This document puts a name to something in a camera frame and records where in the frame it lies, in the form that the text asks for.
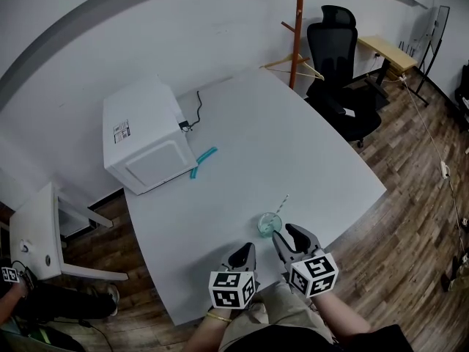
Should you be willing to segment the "person's khaki trousers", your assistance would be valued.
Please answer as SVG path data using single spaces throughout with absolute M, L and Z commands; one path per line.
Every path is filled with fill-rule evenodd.
M 292 326 L 311 329 L 328 342 L 333 335 L 322 318 L 313 312 L 300 297 L 291 293 L 289 286 L 278 282 L 261 292 L 261 303 L 265 306 L 267 322 L 262 323 L 254 316 L 255 311 L 247 310 L 238 315 L 226 329 L 219 351 L 250 333 L 268 326 Z

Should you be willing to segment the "person's left forearm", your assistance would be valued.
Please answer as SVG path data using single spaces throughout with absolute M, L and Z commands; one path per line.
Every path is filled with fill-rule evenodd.
M 231 309 L 209 309 L 182 352 L 217 352 L 231 323 L 231 314 Z

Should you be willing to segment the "teal bent tube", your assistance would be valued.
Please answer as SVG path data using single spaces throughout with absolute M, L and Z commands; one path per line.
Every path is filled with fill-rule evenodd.
M 205 161 L 207 158 L 209 158 L 212 154 L 216 153 L 218 151 L 217 147 L 211 147 L 208 151 L 205 153 L 201 154 L 197 159 L 197 165 L 191 170 L 190 173 L 190 179 L 195 179 L 197 176 L 197 172 L 199 169 L 200 164 Z

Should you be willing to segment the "wooden clothes hanger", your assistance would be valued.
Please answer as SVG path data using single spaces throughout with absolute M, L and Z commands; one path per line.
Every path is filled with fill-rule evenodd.
M 309 60 L 310 60 L 309 57 L 302 57 L 300 54 L 298 54 L 297 65 L 304 66 L 308 70 L 308 72 L 307 73 L 301 73 L 301 72 L 296 71 L 295 74 L 297 76 L 305 76 L 305 77 L 315 78 L 315 79 L 319 79 L 321 81 L 324 81 L 325 77 L 320 72 L 318 72 L 316 69 L 314 69 L 308 63 Z M 292 61 L 293 61 L 293 54 L 289 54 L 286 57 L 284 57 L 283 59 L 281 59 L 279 61 L 276 61 L 276 62 L 268 63 L 266 65 L 263 65 L 263 66 L 261 66 L 261 68 L 265 68 L 267 70 L 272 70 L 274 72 L 290 73 L 289 70 L 275 69 L 275 66 L 286 64 L 286 63 L 292 62 Z

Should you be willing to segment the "person's right forearm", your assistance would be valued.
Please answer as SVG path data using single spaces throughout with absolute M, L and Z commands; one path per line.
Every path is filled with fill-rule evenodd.
M 333 292 L 328 291 L 311 298 L 321 318 L 341 344 L 349 343 L 359 334 L 372 331 L 370 324 L 346 305 Z

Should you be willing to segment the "black mesh office chair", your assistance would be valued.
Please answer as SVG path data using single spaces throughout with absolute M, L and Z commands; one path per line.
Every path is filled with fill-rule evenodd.
M 306 92 L 306 102 L 347 142 L 363 146 L 366 136 L 381 124 L 374 107 L 373 91 L 365 85 L 352 89 L 355 47 L 358 41 L 355 16 L 347 8 L 321 6 L 323 18 L 307 28 L 314 66 L 324 77 Z M 349 117 L 344 109 L 351 109 Z

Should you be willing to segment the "person's black shirt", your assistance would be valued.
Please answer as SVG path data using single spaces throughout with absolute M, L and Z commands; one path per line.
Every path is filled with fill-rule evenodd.
M 342 345 L 317 332 L 292 326 L 268 326 L 248 334 L 224 352 L 413 352 L 398 325 L 357 334 Z

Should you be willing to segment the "white side table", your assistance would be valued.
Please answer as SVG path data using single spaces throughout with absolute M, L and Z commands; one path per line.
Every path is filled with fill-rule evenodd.
M 10 218 L 10 256 L 29 268 L 39 280 L 62 274 L 112 282 L 128 280 L 126 273 L 71 265 L 64 261 L 59 214 L 112 228 L 113 222 L 83 205 L 68 200 L 53 183 L 30 197 Z

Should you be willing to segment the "wooden coat rack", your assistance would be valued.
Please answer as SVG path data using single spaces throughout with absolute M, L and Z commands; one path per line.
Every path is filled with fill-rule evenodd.
M 295 26 L 292 28 L 285 22 L 281 24 L 288 28 L 294 33 L 293 41 L 293 52 L 292 52 L 292 64 L 290 68 L 289 76 L 289 88 L 294 89 L 297 66 L 304 63 L 307 59 L 299 59 L 299 50 L 300 50 L 300 37 L 301 37 L 301 27 L 303 20 L 303 0 L 296 0 L 296 9 L 295 9 Z

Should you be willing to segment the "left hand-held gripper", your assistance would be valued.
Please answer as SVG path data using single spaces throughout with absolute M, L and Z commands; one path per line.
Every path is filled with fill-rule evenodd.
M 233 271 L 229 268 L 247 268 Z M 221 267 L 210 273 L 208 290 L 216 309 L 245 309 L 256 293 L 256 249 L 253 243 L 237 245 L 221 259 Z

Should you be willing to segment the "small wooden top desk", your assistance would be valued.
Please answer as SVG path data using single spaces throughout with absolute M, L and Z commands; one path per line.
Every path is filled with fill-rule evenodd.
M 359 37 L 358 43 L 373 50 L 373 52 L 383 58 L 383 63 L 379 69 L 377 78 L 372 79 L 368 76 L 364 80 L 366 85 L 374 93 L 374 107 L 376 111 L 379 111 L 389 104 L 388 93 L 382 88 L 382 83 L 389 68 L 392 67 L 396 71 L 398 76 L 396 81 L 403 84 L 405 73 L 413 68 L 417 64 L 417 61 L 400 48 L 377 35 Z

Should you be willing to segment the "striped paper straw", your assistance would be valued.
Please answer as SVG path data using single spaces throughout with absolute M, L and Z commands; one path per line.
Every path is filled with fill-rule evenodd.
M 274 213 L 273 217 L 271 218 L 270 222 L 268 223 L 268 226 L 269 228 L 271 229 L 271 231 L 276 231 L 278 228 L 277 228 L 277 225 L 281 225 L 281 218 L 279 216 L 279 213 L 281 212 L 282 208 L 284 207 L 284 205 L 287 203 L 289 199 L 289 195 L 287 194 L 285 196 L 285 198 L 283 199 L 282 203 L 279 205 L 277 211 Z

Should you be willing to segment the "black framed whiteboard stand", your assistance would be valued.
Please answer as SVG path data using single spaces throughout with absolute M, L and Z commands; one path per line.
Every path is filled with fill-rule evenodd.
M 417 89 L 410 90 L 424 103 L 425 107 L 427 107 L 429 103 L 425 100 L 424 97 L 420 95 L 420 91 L 424 83 L 429 80 L 429 72 L 432 69 L 432 66 L 442 45 L 443 35 L 446 30 L 450 11 L 450 6 L 446 5 L 433 7 L 429 11 L 429 23 L 426 26 L 426 31 L 419 37 L 419 39 L 411 40 L 408 44 L 405 44 L 404 41 L 401 41 L 398 46 L 398 48 L 403 50 L 407 55 L 413 57 L 417 50 L 418 44 L 422 41 L 426 43 L 424 54 L 421 57 L 421 61 L 418 65 L 418 71 L 421 74 L 420 83 L 418 84 Z

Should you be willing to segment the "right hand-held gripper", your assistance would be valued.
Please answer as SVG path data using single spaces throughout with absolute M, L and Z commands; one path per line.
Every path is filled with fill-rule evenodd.
M 319 248 L 316 235 L 296 224 L 285 224 L 292 237 L 291 247 L 283 235 L 274 232 L 273 245 L 285 268 L 289 268 L 287 283 L 305 298 L 311 298 L 332 290 L 338 277 L 338 267 L 331 253 L 321 253 L 301 260 L 304 254 L 312 254 Z

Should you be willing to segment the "cardboard boxes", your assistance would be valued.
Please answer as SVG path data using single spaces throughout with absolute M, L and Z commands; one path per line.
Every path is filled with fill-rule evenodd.
M 399 78 L 406 72 L 407 68 L 400 67 L 397 63 L 391 62 L 386 71 L 386 76 L 390 81 L 399 81 Z

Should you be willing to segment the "white microwave oven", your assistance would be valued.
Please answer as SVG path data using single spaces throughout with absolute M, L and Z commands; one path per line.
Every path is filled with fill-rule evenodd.
M 103 163 L 134 194 L 144 194 L 197 167 L 189 126 L 171 88 L 157 76 L 103 100 Z

